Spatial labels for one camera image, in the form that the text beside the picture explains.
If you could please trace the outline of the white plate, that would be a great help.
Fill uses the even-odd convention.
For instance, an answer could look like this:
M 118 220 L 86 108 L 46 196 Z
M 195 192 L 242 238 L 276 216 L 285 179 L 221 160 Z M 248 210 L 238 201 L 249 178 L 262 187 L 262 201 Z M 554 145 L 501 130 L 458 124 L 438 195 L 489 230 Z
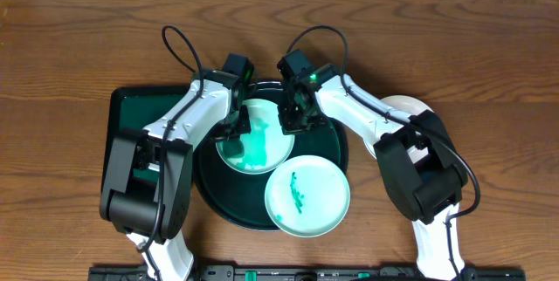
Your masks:
M 431 111 L 431 108 L 420 99 L 406 95 L 388 96 L 382 98 L 382 102 L 388 106 L 411 113 L 412 115 L 419 115 L 426 110 Z M 407 150 L 407 152 L 413 163 L 417 163 L 419 160 L 428 155 L 428 150 L 426 148 L 418 149 L 416 147 L 411 147 Z

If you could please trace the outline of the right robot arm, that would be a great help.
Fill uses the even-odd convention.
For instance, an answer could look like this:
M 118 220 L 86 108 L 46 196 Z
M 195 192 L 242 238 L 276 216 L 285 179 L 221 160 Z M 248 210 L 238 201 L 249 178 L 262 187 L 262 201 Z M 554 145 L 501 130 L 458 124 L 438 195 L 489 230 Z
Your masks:
M 376 159 L 397 210 L 411 220 L 417 265 L 426 278 L 458 280 L 466 265 L 459 254 L 456 220 L 462 188 L 473 176 L 442 120 L 391 106 L 358 86 L 334 65 L 278 66 L 287 91 L 279 110 L 285 134 L 305 133 L 333 119 L 363 138 Z

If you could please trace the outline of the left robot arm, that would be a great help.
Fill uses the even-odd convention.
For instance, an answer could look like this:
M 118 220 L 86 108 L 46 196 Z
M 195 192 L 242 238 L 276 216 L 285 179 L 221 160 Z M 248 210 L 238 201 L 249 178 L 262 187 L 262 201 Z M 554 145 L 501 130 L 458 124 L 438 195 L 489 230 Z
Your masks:
M 148 277 L 186 280 L 194 264 L 182 226 L 190 204 L 193 154 L 206 139 L 235 141 L 250 133 L 243 102 L 251 67 L 195 74 L 188 92 L 159 120 L 124 127 L 107 151 L 100 216 L 142 254 Z

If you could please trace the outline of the light green plate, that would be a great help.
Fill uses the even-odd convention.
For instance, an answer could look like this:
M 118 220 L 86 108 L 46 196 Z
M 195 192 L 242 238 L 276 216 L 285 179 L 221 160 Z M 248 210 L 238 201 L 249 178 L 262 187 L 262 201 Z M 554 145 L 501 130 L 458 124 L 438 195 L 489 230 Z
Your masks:
M 346 175 L 332 161 L 316 155 L 293 157 L 268 179 L 267 214 L 289 235 L 310 238 L 333 230 L 349 210 Z
M 274 170 L 291 154 L 295 142 L 293 135 L 282 132 L 278 105 L 267 99 L 249 99 L 244 102 L 249 110 L 252 131 L 240 136 L 245 147 L 242 158 L 226 159 L 221 143 L 216 143 L 217 153 L 233 170 L 258 175 Z

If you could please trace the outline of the green sponge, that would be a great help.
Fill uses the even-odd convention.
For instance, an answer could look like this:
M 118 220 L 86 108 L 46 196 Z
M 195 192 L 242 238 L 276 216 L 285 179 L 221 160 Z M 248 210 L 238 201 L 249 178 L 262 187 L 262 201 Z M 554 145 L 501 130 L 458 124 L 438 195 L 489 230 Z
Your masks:
M 221 143 L 222 155 L 226 159 L 242 158 L 245 155 L 245 147 L 239 138 L 224 140 Z

